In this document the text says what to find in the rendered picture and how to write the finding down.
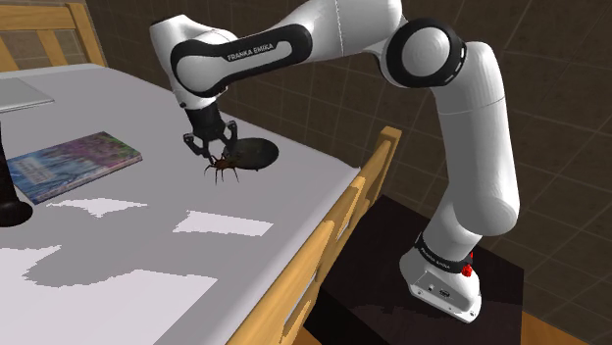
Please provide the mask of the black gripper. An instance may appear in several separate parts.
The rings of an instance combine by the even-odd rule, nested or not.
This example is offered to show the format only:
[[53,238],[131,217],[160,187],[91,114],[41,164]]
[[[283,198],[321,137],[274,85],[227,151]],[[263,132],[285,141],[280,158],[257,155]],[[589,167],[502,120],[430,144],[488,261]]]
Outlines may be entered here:
[[[192,110],[185,109],[186,115],[192,126],[192,132],[186,133],[182,138],[183,142],[196,155],[205,159],[212,159],[209,151],[209,142],[221,140],[225,144],[224,152],[231,154],[237,142],[237,124],[235,121],[224,122],[217,104],[210,104],[207,107]],[[228,129],[230,137],[225,135]],[[195,143],[195,138],[202,140],[202,145]]]

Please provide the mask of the brown toy spider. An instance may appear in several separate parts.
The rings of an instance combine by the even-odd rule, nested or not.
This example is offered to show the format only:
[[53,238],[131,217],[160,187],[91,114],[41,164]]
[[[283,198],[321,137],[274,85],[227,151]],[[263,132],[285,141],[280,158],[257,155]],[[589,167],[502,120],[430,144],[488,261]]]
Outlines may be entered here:
[[213,162],[209,164],[204,173],[208,170],[213,169],[215,171],[215,183],[218,183],[219,179],[225,180],[224,171],[231,170],[236,177],[236,180],[239,180],[236,169],[238,168],[238,159],[236,157],[230,157],[225,154],[221,156],[220,159],[212,156]]

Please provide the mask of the dark round plate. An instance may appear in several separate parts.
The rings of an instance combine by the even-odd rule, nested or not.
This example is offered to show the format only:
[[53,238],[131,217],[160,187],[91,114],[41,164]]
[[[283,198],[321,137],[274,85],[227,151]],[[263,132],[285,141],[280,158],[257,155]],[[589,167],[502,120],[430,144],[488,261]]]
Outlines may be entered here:
[[240,138],[224,149],[224,155],[235,168],[243,170],[264,169],[271,165],[280,154],[278,146],[265,138]]

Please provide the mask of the colourful picture book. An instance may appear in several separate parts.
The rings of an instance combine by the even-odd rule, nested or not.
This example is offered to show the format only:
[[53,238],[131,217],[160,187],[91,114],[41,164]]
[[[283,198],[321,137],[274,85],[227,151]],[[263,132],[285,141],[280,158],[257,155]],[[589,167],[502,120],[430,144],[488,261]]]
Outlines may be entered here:
[[139,151],[100,131],[7,161],[17,188],[34,204],[142,160]]

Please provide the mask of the grey flat tablet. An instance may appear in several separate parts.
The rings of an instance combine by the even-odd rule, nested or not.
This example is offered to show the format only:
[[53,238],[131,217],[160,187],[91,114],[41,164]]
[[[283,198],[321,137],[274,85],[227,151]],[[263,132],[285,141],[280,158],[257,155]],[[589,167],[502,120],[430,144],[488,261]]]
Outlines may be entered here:
[[0,79],[0,114],[51,104],[54,99],[20,78]]

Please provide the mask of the black flared stand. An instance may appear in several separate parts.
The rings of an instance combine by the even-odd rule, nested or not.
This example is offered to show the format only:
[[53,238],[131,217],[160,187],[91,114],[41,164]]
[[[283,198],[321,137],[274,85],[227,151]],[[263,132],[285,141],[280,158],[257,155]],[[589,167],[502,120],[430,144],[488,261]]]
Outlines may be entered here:
[[0,227],[20,225],[27,222],[32,214],[32,206],[22,201],[16,193],[2,143],[0,124]]

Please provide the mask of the dark robot stand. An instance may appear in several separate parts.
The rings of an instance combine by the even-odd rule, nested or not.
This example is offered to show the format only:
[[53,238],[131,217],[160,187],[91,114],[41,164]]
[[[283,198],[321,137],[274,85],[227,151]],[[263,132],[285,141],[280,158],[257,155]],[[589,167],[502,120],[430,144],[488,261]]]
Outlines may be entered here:
[[463,323],[410,294],[399,260],[428,219],[380,197],[359,220],[305,322],[322,345],[520,345],[522,268],[474,250],[483,305]]

